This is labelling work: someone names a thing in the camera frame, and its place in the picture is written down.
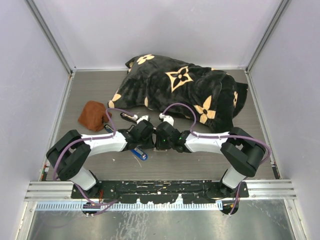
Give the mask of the blue stapler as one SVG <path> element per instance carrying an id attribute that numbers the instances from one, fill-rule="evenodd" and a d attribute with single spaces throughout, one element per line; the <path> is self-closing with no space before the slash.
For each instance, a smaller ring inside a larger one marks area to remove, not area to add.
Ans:
<path id="1" fill-rule="evenodd" d="M 113 133 L 114 129 L 108 125 L 105 124 L 103 128 L 108 132 L 108 133 Z M 134 149 L 130 150 L 136 157 L 138 157 L 142 161 L 146 161 L 148 159 L 148 155 L 139 147 L 135 147 Z"/>

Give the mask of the red white staples box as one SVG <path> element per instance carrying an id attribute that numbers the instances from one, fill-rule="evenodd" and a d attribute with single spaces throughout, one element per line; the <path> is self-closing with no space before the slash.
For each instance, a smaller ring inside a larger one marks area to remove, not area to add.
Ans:
<path id="1" fill-rule="evenodd" d="M 154 152 L 167 152 L 168 150 L 167 149 L 158 149 L 158 148 L 154 147 L 153 151 Z"/>

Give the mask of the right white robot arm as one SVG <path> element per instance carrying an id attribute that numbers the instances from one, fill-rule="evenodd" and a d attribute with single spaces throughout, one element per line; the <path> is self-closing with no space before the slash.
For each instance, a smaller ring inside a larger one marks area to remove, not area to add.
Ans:
<path id="1" fill-rule="evenodd" d="M 223 155 L 231 165 L 219 182 L 219 191 L 225 197 L 231 197 L 245 178 L 256 175 L 269 151 L 264 142 L 252 138 L 239 127 L 223 133 L 179 132 L 170 123 L 162 122 L 156 128 L 155 135 L 158 150 Z"/>

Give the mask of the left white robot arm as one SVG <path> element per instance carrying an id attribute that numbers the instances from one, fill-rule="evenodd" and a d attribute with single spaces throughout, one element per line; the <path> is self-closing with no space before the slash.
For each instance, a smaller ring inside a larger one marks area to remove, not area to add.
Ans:
<path id="1" fill-rule="evenodd" d="M 77 130 L 70 130 L 48 150 L 46 158 L 61 181 L 72 181 L 88 198 L 95 198 L 100 193 L 100 185 L 93 173 L 83 167 L 87 158 L 132 150 L 147 142 L 153 130 L 153 125 L 145 119 L 130 129 L 109 134 L 81 135 Z"/>

